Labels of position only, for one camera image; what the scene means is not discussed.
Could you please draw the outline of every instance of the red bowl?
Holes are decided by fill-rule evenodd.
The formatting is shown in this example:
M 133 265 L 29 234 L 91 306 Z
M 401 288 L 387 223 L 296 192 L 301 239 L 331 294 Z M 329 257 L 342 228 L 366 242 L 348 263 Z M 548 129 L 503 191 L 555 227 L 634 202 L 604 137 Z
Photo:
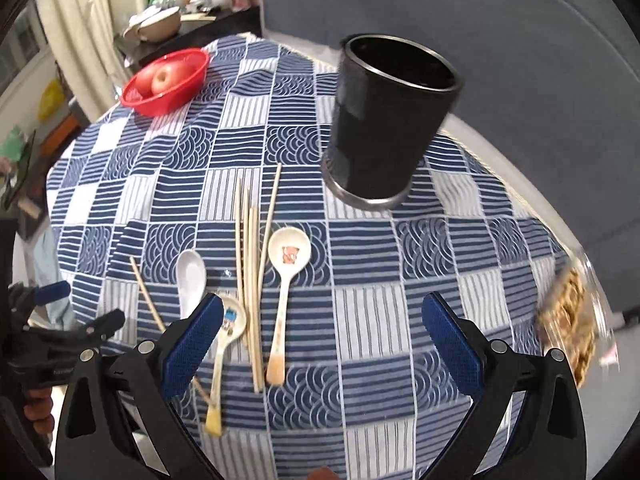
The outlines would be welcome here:
M 177 110 L 196 95 L 207 75 L 209 66 L 209 53 L 199 48 L 187 48 L 177 50 L 171 54 L 159 57 L 151 65 L 164 64 L 167 61 L 183 60 L 189 63 L 194 72 L 180 84 L 170 88 L 166 92 L 144 98 L 136 89 L 136 77 L 134 75 L 122 91 L 120 102 L 123 106 L 133 108 L 138 113 L 147 117 L 158 117 Z

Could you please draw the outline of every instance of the cup rim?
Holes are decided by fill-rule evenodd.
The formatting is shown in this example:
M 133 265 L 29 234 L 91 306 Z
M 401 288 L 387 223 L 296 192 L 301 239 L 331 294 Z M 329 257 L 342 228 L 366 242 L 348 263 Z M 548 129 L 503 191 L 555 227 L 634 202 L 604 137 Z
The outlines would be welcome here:
M 386 72 L 383 72 L 379 68 L 376 68 L 370 65 L 369 63 L 363 61 L 362 59 L 360 59 L 357 56 L 357 54 L 353 51 L 351 47 L 351 44 L 353 43 L 353 41 L 362 40 L 363 38 L 377 38 L 377 39 L 384 39 L 384 40 L 399 41 L 400 43 L 409 44 L 411 46 L 419 48 L 420 50 L 423 50 L 430 56 L 433 56 L 434 58 L 436 58 L 439 62 L 441 62 L 446 67 L 447 70 L 451 72 L 451 74 L 453 75 L 454 84 L 448 88 L 432 88 L 430 86 L 411 83 L 409 81 L 405 81 L 398 77 L 392 76 Z M 420 90 L 427 90 L 430 92 L 442 92 L 442 93 L 455 91 L 462 86 L 462 79 L 460 78 L 460 75 L 458 74 L 456 69 L 452 67 L 449 61 L 447 61 L 444 57 L 442 57 L 436 51 L 431 50 L 430 48 L 427 48 L 424 45 L 421 45 L 420 43 L 416 43 L 415 41 L 406 40 L 405 38 L 399 38 L 397 36 L 389 36 L 387 34 L 359 34 L 357 36 L 353 36 L 352 38 L 349 38 L 349 41 L 347 41 L 347 43 L 344 45 L 344 52 L 347 55 L 347 57 L 349 57 L 349 59 L 351 59 L 354 63 L 357 63 L 358 65 L 363 67 L 365 70 L 369 70 L 370 72 L 378 74 L 386 79 L 389 79 L 391 81 L 394 81 L 404 86 L 409 86 L 411 88 L 416 88 Z

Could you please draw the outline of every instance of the spoon with yellow handle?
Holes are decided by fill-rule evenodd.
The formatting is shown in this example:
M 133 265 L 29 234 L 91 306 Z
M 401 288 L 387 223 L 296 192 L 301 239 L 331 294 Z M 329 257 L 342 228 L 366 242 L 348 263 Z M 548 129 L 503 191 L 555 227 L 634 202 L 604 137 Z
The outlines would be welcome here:
M 289 285 L 311 258 L 311 241 L 304 231 L 295 227 L 283 227 L 271 235 L 268 251 L 271 265 L 280 274 L 280 299 L 267 366 L 267 382 L 282 385 L 285 376 L 284 336 Z
M 222 382 L 222 361 L 225 349 L 233 341 L 238 339 L 246 327 L 246 314 L 236 298 L 220 296 L 225 306 L 225 317 L 222 327 L 218 330 L 218 348 L 213 361 L 213 380 L 211 382 L 211 403 L 207 410 L 205 429 L 207 433 L 215 436 L 222 435 L 222 409 L 220 407 L 220 383 Z

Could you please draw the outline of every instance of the apple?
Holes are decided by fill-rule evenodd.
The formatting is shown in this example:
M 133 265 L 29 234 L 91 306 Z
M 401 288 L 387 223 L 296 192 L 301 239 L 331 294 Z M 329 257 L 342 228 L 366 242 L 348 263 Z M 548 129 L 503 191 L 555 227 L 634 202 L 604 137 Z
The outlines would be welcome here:
M 158 95 L 179 85 L 194 72 L 193 67 L 183 61 L 170 61 L 161 66 L 151 83 L 151 92 Z
M 160 68 L 164 65 L 164 63 L 152 63 L 148 66 L 145 66 L 140 72 L 136 74 L 136 81 L 134 86 L 136 90 L 140 92 L 142 97 L 150 97 L 151 96 L 151 83 L 156 76 L 156 72 L 160 70 Z

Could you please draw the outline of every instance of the window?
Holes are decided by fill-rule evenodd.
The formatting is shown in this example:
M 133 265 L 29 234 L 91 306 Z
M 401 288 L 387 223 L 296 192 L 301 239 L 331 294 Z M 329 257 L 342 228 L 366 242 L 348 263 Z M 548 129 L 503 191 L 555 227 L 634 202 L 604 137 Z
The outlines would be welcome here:
M 35 3 L 30 0 L 0 44 L 0 94 L 46 46 Z

